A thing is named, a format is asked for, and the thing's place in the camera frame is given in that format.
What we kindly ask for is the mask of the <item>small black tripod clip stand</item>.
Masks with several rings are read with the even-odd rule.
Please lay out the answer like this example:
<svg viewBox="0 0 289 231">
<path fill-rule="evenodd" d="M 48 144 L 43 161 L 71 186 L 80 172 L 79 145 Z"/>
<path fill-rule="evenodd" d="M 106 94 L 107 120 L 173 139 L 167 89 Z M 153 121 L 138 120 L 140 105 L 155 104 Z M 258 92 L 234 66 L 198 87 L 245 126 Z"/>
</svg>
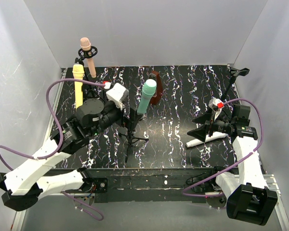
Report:
<svg viewBox="0 0 289 231">
<path fill-rule="evenodd" d="M 120 138 L 121 137 L 125 137 L 126 140 L 128 141 L 128 147 L 127 147 L 127 151 L 126 151 L 125 163 L 127 163 L 127 161 L 128 161 L 130 151 L 132 150 L 132 147 L 133 147 L 134 144 L 136 144 L 138 141 L 145 141 L 145 142 L 149 141 L 149 138 L 135 137 L 135 129 L 127 130 L 126 134 L 118 132 L 118 136 Z"/>
</svg>

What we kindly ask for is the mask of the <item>teal microphone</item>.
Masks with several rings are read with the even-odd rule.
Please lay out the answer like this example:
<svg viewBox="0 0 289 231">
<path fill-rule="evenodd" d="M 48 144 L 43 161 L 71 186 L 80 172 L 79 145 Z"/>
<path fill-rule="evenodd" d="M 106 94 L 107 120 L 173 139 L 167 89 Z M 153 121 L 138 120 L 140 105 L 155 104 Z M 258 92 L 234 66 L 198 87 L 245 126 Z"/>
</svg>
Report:
<svg viewBox="0 0 289 231">
<path fill-rule="evenodd" d="M 145 114 L 150 103 L 151 98 L 154 96 L 157 88 L 157 83 L 153 79 L 148 79 L 142 88 L 142 95 L 140 103 L 137 108 L 138 114 Z"/>
</svg>

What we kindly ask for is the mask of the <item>yellow microphone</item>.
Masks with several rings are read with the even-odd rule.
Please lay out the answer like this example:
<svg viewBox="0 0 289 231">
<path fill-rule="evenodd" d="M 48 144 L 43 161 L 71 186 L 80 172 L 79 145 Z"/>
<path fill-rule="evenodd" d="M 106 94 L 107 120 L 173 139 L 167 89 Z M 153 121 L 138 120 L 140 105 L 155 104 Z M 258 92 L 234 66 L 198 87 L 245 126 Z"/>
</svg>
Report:
<svg viewBox="0 0 289 231">
<path fill-rule="evenodd" d="M 74 64 L 72 73 L 74 79 L 83 80 L 85 74 L 83 65 Z M 83 105 L 82 82 L 75 81 L 74 87 L 75 87 L 75 108 L 78 109 L 80 106 Z"/>
</svg>

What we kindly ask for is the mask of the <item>pink microphone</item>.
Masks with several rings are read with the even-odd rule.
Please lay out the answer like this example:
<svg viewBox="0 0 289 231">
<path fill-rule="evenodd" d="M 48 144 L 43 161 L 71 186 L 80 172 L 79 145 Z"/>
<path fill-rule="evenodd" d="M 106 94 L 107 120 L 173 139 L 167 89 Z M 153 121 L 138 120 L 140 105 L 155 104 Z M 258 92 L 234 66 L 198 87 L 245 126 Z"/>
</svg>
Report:
<svg viewBox="0 0 289 231">
<path fill-rule="evenodd" d="M 96 78 L 95 64 L 93 60 L 95 48 L 91 45 L 91 42 L 87 37 L 80 39 L 80 47 L 85 59 L 87 60 L 91 77 Z"/>
</svg>

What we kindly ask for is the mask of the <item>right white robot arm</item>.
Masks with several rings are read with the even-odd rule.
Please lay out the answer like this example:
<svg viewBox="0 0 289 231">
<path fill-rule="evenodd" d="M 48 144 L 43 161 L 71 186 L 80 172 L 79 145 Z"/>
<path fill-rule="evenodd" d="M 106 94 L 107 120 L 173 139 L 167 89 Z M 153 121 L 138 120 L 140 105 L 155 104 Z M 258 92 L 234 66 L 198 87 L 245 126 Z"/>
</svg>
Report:
<svg viewBox="0 0 289 231">
<path fill-rule="evenodd" d="M 227 134 L 237 156 L 237 162 L 232 167 L 238 167 L 239 180 L 230 172 L 232 167 L 227 167 L 188 186 L 182 194 L 188 196 L 189 189 L 212 180 L 226 197 L 229 218 L 264 226 L 277 203 L 277 193 L 268 188 L 262 174 L 258 149 L 263 137 L 259 137 L 256 129 L 250 126 L 250 107 L 234 104 L 229 120 L 221 118 L 224 108 L 221 100 L 211 99 L 209 107 L 205 114 L 193 120 L 194 123 L 201 124 L 201 127 L 187 134 L 201 142 L 205 142 L 207 137 L 216 132 Z"/>
</svg>

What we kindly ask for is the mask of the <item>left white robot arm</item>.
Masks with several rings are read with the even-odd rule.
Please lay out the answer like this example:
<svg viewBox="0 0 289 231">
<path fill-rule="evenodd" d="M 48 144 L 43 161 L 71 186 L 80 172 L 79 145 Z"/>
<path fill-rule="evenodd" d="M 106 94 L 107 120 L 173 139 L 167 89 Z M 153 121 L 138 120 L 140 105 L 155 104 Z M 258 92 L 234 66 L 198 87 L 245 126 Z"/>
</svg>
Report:
<svg viewBox="0 0 289 231">
<path fill-rule="evenodd" d="M 15 211 L 32 207 L 41 198 L 68 190 L 84 193 L 105 193 L 107 178 L 94 178 L 87 168 L 74 169 L 65 174 L 48 176 L 47 172 L 57 163 L 69 158 L 89 144 L 90 138 L 104 132 L 118 123 L 134 130 L 135 125 L 146 112 L 140 104 L 137 110 L 130 110 L 126 118 L 122 107 L 113 101 L 88 99 L 78 107 L 76 113 L 61 125 L 62 134 L 57 133 L 38 149 L 32 158 L 8 173 L 0 173 L 0 188 L 3 204 Z"/>
</svg>

